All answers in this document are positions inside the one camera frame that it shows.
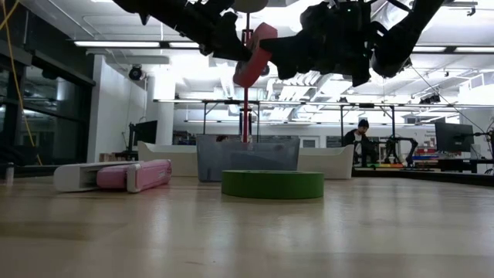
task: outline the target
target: red pole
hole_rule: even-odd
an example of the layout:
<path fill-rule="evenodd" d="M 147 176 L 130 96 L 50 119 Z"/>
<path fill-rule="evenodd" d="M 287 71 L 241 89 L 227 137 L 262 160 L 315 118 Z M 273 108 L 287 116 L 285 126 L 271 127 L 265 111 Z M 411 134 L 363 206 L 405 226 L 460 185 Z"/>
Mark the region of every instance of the red pole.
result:
<path fill-rule="evenodd" d="M 247 27 L 245 32 L 245 43 L 250 40 L 250 13 L 247 14 Z M 243 130 L 243 142 L 249 141 L 249 88 L 244 88 L 244 130 Z"/>

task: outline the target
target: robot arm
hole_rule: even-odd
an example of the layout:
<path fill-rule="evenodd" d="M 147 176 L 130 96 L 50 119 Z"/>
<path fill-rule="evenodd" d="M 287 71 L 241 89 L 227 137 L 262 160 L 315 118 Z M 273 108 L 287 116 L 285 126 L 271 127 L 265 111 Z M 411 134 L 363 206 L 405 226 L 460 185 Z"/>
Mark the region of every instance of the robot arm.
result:
<path fill-rule="evenodd" d="M 396 144 L 399 141 L 409 141 L 411 143 L 411 149 L 408 152 L 407 158 L 405 158 L 405 160 L 408 164 L 408 167 L 411 168 L 414 166 L 413 156 L 414 156 L 415 150 L 418 147 L 418 142 L 414 138 L 390 137 L 386 142 L 386 158 L 384 159 L 384 162 L 390 164 L 391 162 L 389 160 L 389 157 L 391 156 L 391 154 L 393 154 L 394 163 L 401 163 L 400 158 L 396 154 Z"/>
<path fill-rule="evenodd" d="M 200 46 L 203 55 L 248 61 L 252 54 L 237 37 L 233 12 L 222 13 L 235 0 L 114 0 L 121 8 L 138 13 L 146 24 L 151 16 L 187 36 Z M 412 8 L 398 0 L 391 4 L 409 11 L 397 25 L 386 30 L 371 22 L 371 5 L 376 0 L 337 0 L 309 7 L 300 16 L 303 30 L 297 35 L 264 39 L 259 45 L 272 53 L 279 78 L 316 70 L 322 74 L 352 76 L 354 86 L 366 83 L 369 67 L 382 76 L 393 77 L 410 62 L 413 48 L 432 17 L 445 1 L 415 0 Z"/>
<path fill-rule="evenodd" d="M 152 16 L 200 46 L 203 55 L 214 53 L 223 59 L 249 60 L 252 55 L 237 37 L 238 16 L 226 9 L 234 0 L 210 0 L 205 4 L 187 0 L 113 0 L 122 9 L 139 14 L 144 25 Z"/>

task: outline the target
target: person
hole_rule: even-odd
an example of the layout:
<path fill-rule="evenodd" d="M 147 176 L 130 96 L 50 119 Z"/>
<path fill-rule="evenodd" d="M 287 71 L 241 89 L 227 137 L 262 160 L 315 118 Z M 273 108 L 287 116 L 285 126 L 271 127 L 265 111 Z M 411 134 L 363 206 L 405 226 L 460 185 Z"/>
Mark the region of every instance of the person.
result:
<path fill-rule="evenodd" d="M 229 141 L 228 136 L 226 135 L 219 135 L 216 137 L 216 142 L 227 142 Z"/>
<path fill-rule="evenodd" d="M 359 158 L 362 158 L 362 167 L 367 167 L 367 157 L 370 157 L 373 163 L 377 160 L 374 145 L 366 136 L 368 130 L 369 122 L 363 119 L 358 123 L 357 129 L 349 131 L 343 138 L 343 145 L 345 147 L 355 145 L 354 162 L 358 164 Z"/>

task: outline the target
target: computer monitor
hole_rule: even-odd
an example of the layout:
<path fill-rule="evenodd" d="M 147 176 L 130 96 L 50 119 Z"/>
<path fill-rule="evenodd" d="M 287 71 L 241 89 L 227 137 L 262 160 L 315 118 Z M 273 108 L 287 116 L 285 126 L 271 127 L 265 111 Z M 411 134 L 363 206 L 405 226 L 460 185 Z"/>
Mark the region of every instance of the computer monitor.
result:
<path fill-rule="evenodd" d="M 134 146 L 138 141 L 156 144 L 157 120 L 136 124 L 134 128 Z"/>
<path fill-rule="evenodd" d="M 468 124 L 435 123 L 435 136 L 438 151 L 470 152 L 474 144 L 473 127 Z"/>

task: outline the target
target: transparent plastic bin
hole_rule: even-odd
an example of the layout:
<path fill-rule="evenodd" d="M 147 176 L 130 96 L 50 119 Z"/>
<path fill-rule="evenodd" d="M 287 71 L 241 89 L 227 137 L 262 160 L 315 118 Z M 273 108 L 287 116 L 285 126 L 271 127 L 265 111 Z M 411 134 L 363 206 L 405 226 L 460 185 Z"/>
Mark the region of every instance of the transparent plastic bin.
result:
<path fill-rule="evenodd" d="M 296 171 L 300 139 L 280 143 L 216 142 L 216 136 L 197 138 L 198 177 L 218 182 L 227 170 Z"/>

